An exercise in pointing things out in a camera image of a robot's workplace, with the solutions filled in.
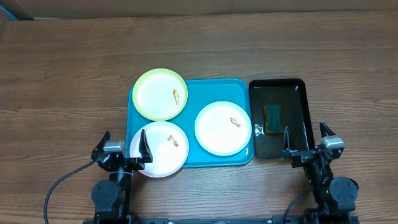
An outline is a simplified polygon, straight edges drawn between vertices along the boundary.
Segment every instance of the wood grain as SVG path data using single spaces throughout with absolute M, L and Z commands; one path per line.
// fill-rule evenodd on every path
M 106 130 L 126 133 L 127 96 L 144 72 L 184 79 L 301 78 L 315 139 L 325 121 L 346 141 L 335 176 L 360 186 L 361 223 L 398 222 L 398 12 L 309 12 L 134 17 L 7 24 L 0 45 L 0 223 L 43 223 L 51 185 L 89 162 Z M 51 223 L 93 215 L 89 167 L 49 203 Z M 142 217 L 244 218 L 283 214 L 308 188 L 289 161 L 184 169 L 164 179 L 134 174 Z M 313 206 L 304 200 L 299 214 Z

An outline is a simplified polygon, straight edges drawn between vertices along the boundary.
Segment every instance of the round plate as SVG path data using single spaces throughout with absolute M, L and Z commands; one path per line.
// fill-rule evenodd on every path
M 248 144 L 251 122 L 240 106 L 227 101 L 214 102 L 199 112 L 195 136 L 206 151 L 217 156 L 230 156 Z
M 132 90 L 137 111 L 153 121 L 167 121 L 178 115 L 187 98 L 187 85 L 181 76 L 164 68 L 141 75 Z
M 152 163 L 146 163 L 140 172 L 148 177 L 166 177 L 178 171 L 187 160 L 189 144 L 185 133 L 177 125 L 158 121 L 145 125 L 134 135 L 130 145 L 130 156 L 141 157 L 138 151 L 141 130 L 145 129 Z

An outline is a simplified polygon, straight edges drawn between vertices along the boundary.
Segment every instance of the wire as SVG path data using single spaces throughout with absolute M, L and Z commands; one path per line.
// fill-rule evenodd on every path
M 290 205 L 286 208 L 285 214 L 284 214 L 284 219 L 283 219 L 283 224 L 286 224 L 286 217 L 287 214 L 289 212 L 289 210 L 293 207 L 293 205 L 298 202 L 300 199 L 303 199 L 307 194 L 309 194 L 311 191 L 313 191 L 313 187 L 310 188 L 310 190 L 302 193 L 301 195 L 299 195 L 296 199 L 293 200 L 292 203 L 290 203 Z
M 72 172 L 70 172 L 70 173 L 67 174 L 67 175 L 64 175 L 61 179 L 59 179 L 59 180 L 51 187 L 51 189 L 49 190 L 49 193 L 47 194 L 47 197 L 45 198 L 45 202 L 44 202 L 44 211 L 43 211 L 43 214 L 44 214 L 44 222 L 45 222 L 45 224 L 49 224 L 49 220 L 48 220 L 48 218 L 47 218 L 47 204 L 49 203 L 50 195 L 51 195 L 52 191 L 54 190 L 54 188 L 55 188 L 59 183 L 61 183 L 63 180 L 65 180 L 66 178 L 70 177 L 70 176 L 73 175 L 73 174 L 76 174 L 77 172 L 79 172 L 79 171 L 81 171 L 81 170 L 83 170 L 83 169 L 86 169 L 87 167 L 93 165 L 93 163 L 95 163 L 95 161 L 91 161 L 91 162 L 89 162 L 88 164 L 82 166 L 81 168 L 79 168 L 79 169 L 77 169 L 77 170 L 75 170 L 75 171 L 72 171 Z

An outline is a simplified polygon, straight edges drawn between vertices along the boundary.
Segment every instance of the yellow plate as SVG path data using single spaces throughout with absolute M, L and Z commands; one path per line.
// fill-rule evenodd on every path
M 167 121 L 178 115 L 187 98 L 184 79 L 165 68 L 144 73 L 132 90 L 132 102 L 138 113 L 153 121 Z

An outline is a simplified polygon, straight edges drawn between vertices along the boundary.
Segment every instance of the black cable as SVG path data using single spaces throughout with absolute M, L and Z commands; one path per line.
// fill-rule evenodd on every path
M 289 212 L 289 210 L 293 207 L 293 205 L 298 202 L 300 199 L 303 199 L 307 194 L 309 194 L 311 191 L 313 191 L 313 187 L 310 188 L 310 190 L 302 193 L 301 195 L 299 195 L 296 199 L 293 200 L 292 203 L 290 203 L 290 205 L 286 208 L 285 214 L 284 214 L 284 218 L 283 218 L 283 224 L 286 224 L 286 217 L 287 214 Z
M 79 172 L 79 171 L 81 171 L 81 170 L 83 170 L 83 169 L 86 169 L 87 167 L 93 165 L 93 163 L 95 163 L 95 161 L 91 161 L 91 162 L 89 162 L 88 164 L 82 166 L 81 168 L 79 168 L 79 169 L 77 169 L 77 170 L 75 170 L 75 171 L 72 171 L 72 172 L 70 172 L 70 173 L 67 174 L 67 175 L 64 175 L 61 179 L 59 179 L 59 180 L 51 187 L 51 189 L 49 190 L 49 193 L 47 194 L 47 197 L 45 198 L 45 202 L 44 202 L 44 211 L 43 211 L 43 213 L 44 213 L 44 222 L 45 222 L 45 224 L 49 224 L 49 220 L 48 220 L 48 218 L 47 218 L 47 204 L 49 203 L 50 195 L 51 195 L 52 191 L 54 190 L 54 188 L 55 188 L 59 183 L 61 183 L 63 180 L 65 180 L 66 178 L 70 177 L 70 176 L 73 175 L 73 174 L 76 174 L 77 172 Z

